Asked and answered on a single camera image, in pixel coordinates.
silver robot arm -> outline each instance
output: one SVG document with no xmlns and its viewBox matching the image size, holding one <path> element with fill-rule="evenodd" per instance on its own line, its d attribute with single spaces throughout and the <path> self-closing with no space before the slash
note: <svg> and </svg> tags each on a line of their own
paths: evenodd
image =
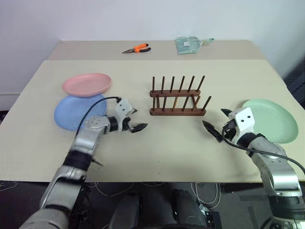
<svg viewBox="0 0 305 229">
<path fill-rule="evenodd" d="M 126 99 L 120 99 L 114 116 L 89 119 L 75 137 L 63 165 L 57 170 L 44 192 L 40 210 L 35 212 L 21 229 L 67 229 L 74 204 L 83 191 L 87 170 L 103 135 L 111 131 L 141 131 L 147 124 L 130 125 L 130 115 L 136 112 Z"/>
<path fill-rule="evenodd" d="M 271 221 L 274 228 L 305 229 L 305 201 L 298 177 L 287 160 L 284 149 L 268 141 L 261 134 L 254 134 L 255 124 L 250 108 L 238 108 L 235 111 L 222 109 L 230 121 L 225 124 L 222 134 L 208 122 L 203 121 L 206 129 L 221 142 L 237 145 L 241 148 L 265 151 L 274 155 L 265 155 L 248 150 L 246 153 L 259 168 L 263 186 L 266 189 L 272 211 Z"/>
</svg>

green plate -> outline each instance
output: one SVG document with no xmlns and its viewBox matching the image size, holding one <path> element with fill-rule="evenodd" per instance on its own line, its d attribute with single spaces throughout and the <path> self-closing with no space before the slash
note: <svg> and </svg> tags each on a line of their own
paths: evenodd
<svg viewBox="0 0 305 229">
<path fill-rule="evenodd" d="M 250 107 L 254 116 L 254 133 L 261 133 L 269 141 L 290 143 L 299 129 L 293 116 L 279 104 L 266 99 L 251 99 L 243 107 Z"/>
</svg>

pliers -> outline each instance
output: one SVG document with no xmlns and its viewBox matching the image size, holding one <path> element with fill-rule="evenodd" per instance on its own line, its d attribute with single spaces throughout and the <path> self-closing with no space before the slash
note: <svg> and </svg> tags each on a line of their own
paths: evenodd
<svg viewBox="0 0 305 229">
<path fill-rule="evenodd" d="M 148 44 L 140 44 L 140 45 L 138 45 L 138 46 L 134 46 L 133 49 L 126 50 L 126 51 L 124 51 L 124 52 L 122 52 L 122 53 L 148 52 L 151 48 L 142 49 L 142 48 L 145 48 L 145 47 L 147 47 L 147 46 L 148 46 Z"/>
</svg>

white wall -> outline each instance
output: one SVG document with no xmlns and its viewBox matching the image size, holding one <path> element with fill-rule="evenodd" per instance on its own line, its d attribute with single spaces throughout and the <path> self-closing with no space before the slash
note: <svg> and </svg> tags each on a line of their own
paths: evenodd
<svg viewBox="0 0 305 229">
<path fill-rule="evenodd" d="M 304 11 L 305 0 L 0 0 L 0 94 L 20 92 L 58 40 L 248 39 L 285 77 L 305 54 Z"/>
</svg>

pink plate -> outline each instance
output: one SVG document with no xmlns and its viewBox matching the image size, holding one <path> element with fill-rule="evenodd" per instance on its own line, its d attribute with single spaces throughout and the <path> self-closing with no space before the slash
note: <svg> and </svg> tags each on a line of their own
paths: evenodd
<svg viewBox="0 0 305 229">
<path fill-rule="evenodd" d="M 101 73 L 87 73 L 66 80 L 62 89 L 70 95 L 90 97 L 107 91 L 110 85 L 109 76 Z"/>
</svg>

